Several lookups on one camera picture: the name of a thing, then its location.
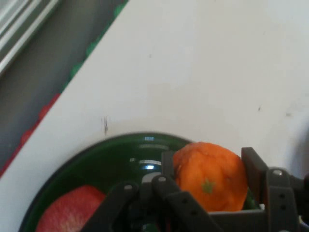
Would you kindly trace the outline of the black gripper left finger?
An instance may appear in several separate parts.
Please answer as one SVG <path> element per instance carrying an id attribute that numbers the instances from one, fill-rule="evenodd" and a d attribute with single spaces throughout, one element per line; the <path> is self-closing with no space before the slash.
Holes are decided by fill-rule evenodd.
<path id="1" fill-rule="evenodd" d="M 222 228 L 174 180 L 172 151 L 161 155 L 161 172 L 140 185 L 115 186 L 82 227 L 83 232 L 140 232 L 154 224 L 161 232 L 221 232 Z"/>

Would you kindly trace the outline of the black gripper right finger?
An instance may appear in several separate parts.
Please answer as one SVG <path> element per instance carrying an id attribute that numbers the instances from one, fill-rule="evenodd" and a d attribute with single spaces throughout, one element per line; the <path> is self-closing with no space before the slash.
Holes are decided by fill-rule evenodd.
<path id="1" fill-rule="evenodd" d="M 309 230 L 309 181 L 279 167 L 268 167 L 252 147 L 241 149 L 248 186 L 257 203 L 265 206 L 267 232 Z"/>

